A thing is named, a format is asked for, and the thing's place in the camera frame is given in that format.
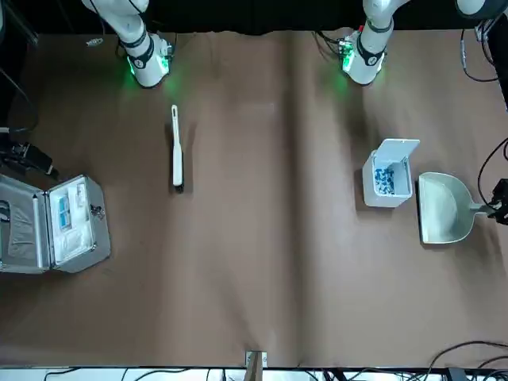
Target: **white brush handle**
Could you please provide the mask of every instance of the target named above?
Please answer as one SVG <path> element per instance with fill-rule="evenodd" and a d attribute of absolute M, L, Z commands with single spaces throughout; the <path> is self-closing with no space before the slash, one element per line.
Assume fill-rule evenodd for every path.
<path fill-rule="evenodd" d="M 173 185 L 183 184 L 183 153 L 180 144 L 180 131 L 178 125 L 178 107 L 171 107 L 171 117 L 173 120 Z"/>
<path fill-rule="evenodd" d="M 175 144 L 180 145 L 180 127 L 178 126 L 178 107 L 176 105 L 171 106 L 171 118 L 173 119 L 173 139 Z"/>

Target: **dustpan handle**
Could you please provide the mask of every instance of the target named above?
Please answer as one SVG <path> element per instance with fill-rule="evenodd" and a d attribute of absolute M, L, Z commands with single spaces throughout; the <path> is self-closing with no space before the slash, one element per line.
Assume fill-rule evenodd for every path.
<path fill-rule="evenodd" d="M 492 212 L 492 209 L 490 206 L 485 205 L 485 204 L 477 204 L 475 202 L 473 202 L 469 206 L 469 209 L 475 213 L 478 213 L 478 214 L 489 214 Z"/>

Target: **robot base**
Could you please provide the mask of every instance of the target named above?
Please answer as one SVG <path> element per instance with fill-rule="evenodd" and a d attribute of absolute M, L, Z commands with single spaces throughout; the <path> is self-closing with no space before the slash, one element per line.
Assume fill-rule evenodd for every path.
<path fill-rule="evenodd" d="M 352 45 L 352 51 L 343 58 L 342 70 L 356 83 L 359 83 L 360 85 L 368 85 L 375 79 L 381 70 L 385 55 L 383 54 L 376 65 L 368 66 L 358 52 L 356 41 L 359 37 L 359 31 L 355 31 L 351 36 L 346 37 L 346 41 L 350 42 Z"/>

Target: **open aluminum case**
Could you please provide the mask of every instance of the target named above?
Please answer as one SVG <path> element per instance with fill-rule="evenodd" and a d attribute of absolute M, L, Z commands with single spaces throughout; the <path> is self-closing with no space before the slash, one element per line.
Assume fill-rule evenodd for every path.
<path fill-rule="evenodd" d="M 81 175 L 48 191 L 0 175 L 0 272 L 78 272 L 110 255 L 101 187 Z"/>

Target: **brush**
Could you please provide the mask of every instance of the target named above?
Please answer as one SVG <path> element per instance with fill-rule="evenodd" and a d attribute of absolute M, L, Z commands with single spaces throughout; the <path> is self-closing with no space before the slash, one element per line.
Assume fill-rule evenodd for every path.
<path fill-rule="evenodd" d="M 177 193 L 183 193 L 183 151 L 180 144 L 180 131 L 178 125 L 178 107 L 171 107 L 173 119 L 173 187 Z"/>

